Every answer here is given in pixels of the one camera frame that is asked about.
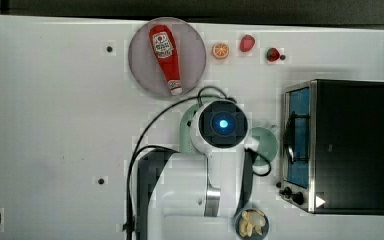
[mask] round tray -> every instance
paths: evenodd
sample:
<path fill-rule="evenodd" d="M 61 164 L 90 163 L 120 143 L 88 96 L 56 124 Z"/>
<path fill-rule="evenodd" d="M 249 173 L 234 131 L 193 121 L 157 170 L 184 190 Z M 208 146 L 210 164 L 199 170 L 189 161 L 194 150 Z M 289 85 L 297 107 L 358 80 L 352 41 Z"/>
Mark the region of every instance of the round tray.
<path fill-rule="evenodd" d="M 269 233 L 269 227 L 270 227 L 270 224 L 269 224 L 269 219 L 267 218 L 267 215 L 264 215 L 264 218 L 266 219 L 266 225 L 264 225 L 262 231 L 263 231 L 263 235 L 260 236 L 258 235 L 255 230 L 253 229 L 252 230 L 252 235 L 251 237 L 241 237 L 241 235 L 239 234 L 239 219 L 241 219 L 242 217 L 242 211 L 245 211 L 245 210 L 250 210 L 250 209 L 253 209 L 253 208 L 244 208 L 242 209 L 241 211 L 239 211 L 236 216 L 235 216 L 235 222 L 234 222 L 234 226 L 235 226 L 235 231 L 236 231 L 236 234 L 238 235 L 238 237 L 240 239 L 244 239 L 244 240 L 262 240 L 264 239 L 267 234 Z"/>
<path fill-rule="evenodd" d="M 170 28 L 176 41 L 183 95 L 198 83 L 205 69 L 207 55 L 199 33 L 180 19 L 157 18 L 136 32 L 129 46 L 130 70 L 137 83 L 149 94 L 156 97 L 172 97 L 149 42 L 149 31 L 159 24 Z"/>

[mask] metal frame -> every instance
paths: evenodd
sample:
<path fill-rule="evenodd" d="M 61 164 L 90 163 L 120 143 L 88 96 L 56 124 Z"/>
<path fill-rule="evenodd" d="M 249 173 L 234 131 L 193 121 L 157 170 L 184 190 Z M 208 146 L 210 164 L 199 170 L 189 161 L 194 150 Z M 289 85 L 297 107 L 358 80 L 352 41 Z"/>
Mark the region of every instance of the metal frame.
<path fill-rule="evenodd" d="M 309 184 L 308 189 L 290 183 L 286 180 L 286 176 L 288 173 L 288 159 L 283 149 L 281 151 L 281 174 L 282 174 L 282 188 L 289 187 L 292 192 L 301 192 L 304 195 L 304 203 L 302 205 L 298 205 L 292 201 L 292 199 L 287 199 L 284 196 L 282 198 L 293 205 L 304 209 L 307 212 L 314 213 L 315 211 L 315 155 L 316 155 L 316 110 L 317 110 L 317 80 L 308 81 L 305 83 L 301 83 L 298 85 L 294 85 L 288 87 L 284 91 L 284 102 L 283 102 L 283 113 L 282 117 L 282 135 L 284 133 L 284 129 L 286 128 L 286 124 L 289 117 L 289 93 L 292 91 L 296 91 L 302 88 L 310 89 L 310 139 L 309 139 L 309 159 L 308 159 L 308 177 Z"/>

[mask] ketchup bottle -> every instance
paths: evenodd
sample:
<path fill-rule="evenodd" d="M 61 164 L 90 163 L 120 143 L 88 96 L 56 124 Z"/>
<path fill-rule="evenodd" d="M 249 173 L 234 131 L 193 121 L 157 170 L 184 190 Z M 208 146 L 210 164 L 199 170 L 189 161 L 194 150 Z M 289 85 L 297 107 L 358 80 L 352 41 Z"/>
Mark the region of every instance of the ketchup bottle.
<path fill-rule="evenodd" d="M 179 73 L 179 57 L 173 34 L 166 25 L 156 25 L 149 31 L 149 41 L 158 64 L 164 72 L 172 95 L 182 93 Z"/>

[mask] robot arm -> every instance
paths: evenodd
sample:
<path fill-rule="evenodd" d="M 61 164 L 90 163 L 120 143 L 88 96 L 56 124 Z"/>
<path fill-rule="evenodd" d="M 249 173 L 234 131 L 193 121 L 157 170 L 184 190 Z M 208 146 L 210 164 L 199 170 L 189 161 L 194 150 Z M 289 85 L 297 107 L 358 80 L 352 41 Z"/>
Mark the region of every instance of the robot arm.
<path fill-rule="evenodd" d="M 231 101 L 206 103 L 195 114 L 190 135 L 202 154 L 173 151 L 158 159 L 148 156 L 153 151 L 146 155 L 149 161 L 144 161 L 146 156 L 139 161 L 133 184 L 138 196 L 137 239 L 163 239 L 165 216 L 232 217 L 236 213 L 249 145 L 245 114 Z M 156 177 L 150 176 L 150 167 Z"/>

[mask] white table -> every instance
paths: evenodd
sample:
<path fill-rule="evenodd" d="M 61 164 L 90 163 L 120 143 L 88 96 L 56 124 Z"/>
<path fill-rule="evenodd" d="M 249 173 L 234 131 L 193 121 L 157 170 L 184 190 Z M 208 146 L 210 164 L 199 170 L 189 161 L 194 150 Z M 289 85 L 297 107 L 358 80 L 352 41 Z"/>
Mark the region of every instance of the white table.
<path fill-rule="evenodd" d="M 124 238 L 133 144 L 170 104 L 144 94 L 129 71 L 129 41 L 143 23 L 0 16 L 0 240 Z M 208 55 L 199 86 L 235 96 L 253 126 L 280 124 L 287 86 L 315 78 L 384 81 L 384 30 L 193 26 L 208 53 L 216 41 L 231 46 L 224 63 Z M 252 56 L 235 47 L 243 33 L 257 40 Z M 286 63 L 267 65 L 267 47 L 285 48 Z M 173 126 L 186 108 L 165 115 L 145 143 L 178 148 Z M 254 178 L 252 203 L 269 217 L 267 239 L 384 239 L 384 216 L 309 215 L 281 200 L 278 163 L 270 177 Z M 106 184 L 97 184 L 100 177 Z M 169 217 L 166 238 L 235 239 L 226 220 L 202 221 Z"/>

